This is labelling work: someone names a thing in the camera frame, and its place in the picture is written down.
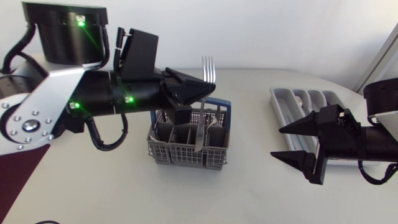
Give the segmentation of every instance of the gray cutlery tray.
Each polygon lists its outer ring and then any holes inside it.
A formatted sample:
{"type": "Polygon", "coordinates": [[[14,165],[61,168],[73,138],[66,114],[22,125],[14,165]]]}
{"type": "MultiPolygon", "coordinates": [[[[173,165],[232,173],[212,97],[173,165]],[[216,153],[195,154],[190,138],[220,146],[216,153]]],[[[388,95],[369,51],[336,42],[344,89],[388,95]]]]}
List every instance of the gray cutlery tray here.
{"type": "MultiPolygon", "coordinates": [[[[272,107],[281,127],[305,117],[311,111],[319,112],[320,108],[324,106],[339,104],[345,108],[337,94],[329,90],[272,87],[270,91],[272,107]],[[299,105],[296,96],[302,99],[302,106],[299,105]]],[[[316,137],[296,134],[284,134],[284,136],[289,150],[315,153],[318,142],[316,137]]],[[[363,164],[364,166],[376,166],[379,162],[364,161],[363,164]]],[[[357,166],[358,163],[351,160],[329,159],[328,165],[357,166]]]]}

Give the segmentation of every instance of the metal bracket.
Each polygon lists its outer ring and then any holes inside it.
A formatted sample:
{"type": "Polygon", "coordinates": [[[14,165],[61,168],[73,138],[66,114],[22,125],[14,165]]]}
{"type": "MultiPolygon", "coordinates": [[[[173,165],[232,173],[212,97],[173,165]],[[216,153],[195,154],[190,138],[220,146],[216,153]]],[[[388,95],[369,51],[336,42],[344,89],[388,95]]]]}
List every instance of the metal bracket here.
{"type": "Polygon", "coordinates": [[[398,111],[379,113],[374,116],[390,132],[392,137],[398,141],[398,111]]]}
{"type": "MultiPolygon", "coordinates": [[[[14,142],[0,138],[2,142],[0,155],[36,149],[48,144],[53,139],[50,133],[55,123],[84,72],[89,69],[83,65],[59,65],[46,62],[42,55],[35,59],[47,71],[48,76],[31,94],[23,96],[20,94],[2,99],[10,101],[13,105],[18,103],[21,105],[6,121],[6,132],[14,142]],[[3,140],[10,142],[12,146],[8,147],[8,143],[3,145],[3,140]]],[[[14,73],[18,74],[19,71],[32,72],[29,69],[18,69],[14,73]]]]}

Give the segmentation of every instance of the basket handle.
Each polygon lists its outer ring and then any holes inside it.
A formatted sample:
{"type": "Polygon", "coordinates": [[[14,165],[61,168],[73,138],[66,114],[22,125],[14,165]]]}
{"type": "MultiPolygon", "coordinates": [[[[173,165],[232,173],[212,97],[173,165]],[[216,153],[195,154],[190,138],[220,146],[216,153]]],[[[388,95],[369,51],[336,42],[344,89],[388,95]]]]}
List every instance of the basket handle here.
{"type": "MultiPolygon", "coordinates": [[[[228,100],[209,97],[207,98],[206,103],[226,107],[226,117],[224,118],[224,120],[226,122],[226,129],[227,131],[229,131],[231,129],[231,102],[228,100]]],[[[156,123],[156,111],[150,111],[150,120],[152,124],[156,123]]]]}
{"type": "Polygon", "coordinates": [[[224,121],[225,121],[226,130],[229,131],[231,129],[231,102],[228,100],[209,97],[207,98],[206,103],[211,105],[226,107],[226,117],[224,118],[224,121]]]}

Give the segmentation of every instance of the utensil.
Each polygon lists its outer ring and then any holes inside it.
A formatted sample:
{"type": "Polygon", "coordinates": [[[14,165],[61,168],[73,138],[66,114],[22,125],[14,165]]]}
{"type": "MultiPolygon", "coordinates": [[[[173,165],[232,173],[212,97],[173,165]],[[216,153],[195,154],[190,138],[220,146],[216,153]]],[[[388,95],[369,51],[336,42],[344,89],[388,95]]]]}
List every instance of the utensil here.
{"type": "Polygon", "coordinates": [[[215,114],[214,120],[207,126],[207,129],[205,131],[205,134],[207,133],[207,131],[209,130],[209,128],[214,125],[215,123],[217,123],[220,120],[221,117],[221,107],[217,106],[217,112],[215,114]]]}
{"type": "MultiPolygon", "coordinates": [[[[202,57],[201,61],[203,64],[203,81],[208,83],[215,83],[216,69],[213,63],[213,57],[202,57]]],[[[205,122],[203,119],[203,109],[205,107],[205,103],[208,97],[209,95],[203,97],[203,99],[201,100],[195,152],[201,151],[203,141],[205,140],[205,122]]]]}

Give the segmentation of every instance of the fork tines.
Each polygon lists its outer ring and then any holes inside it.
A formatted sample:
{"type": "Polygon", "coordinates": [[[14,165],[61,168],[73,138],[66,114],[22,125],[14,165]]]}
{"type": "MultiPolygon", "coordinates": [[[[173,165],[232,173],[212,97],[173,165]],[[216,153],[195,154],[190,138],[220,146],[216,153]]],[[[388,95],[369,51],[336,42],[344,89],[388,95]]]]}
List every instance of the fork tines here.
{"type": "Polygon", "coordinates": [[[213,57],[205,56],[201,58],[203,64],[203,81],[208,83],[216,82],[216,69],[213,63],[213,57]]]}

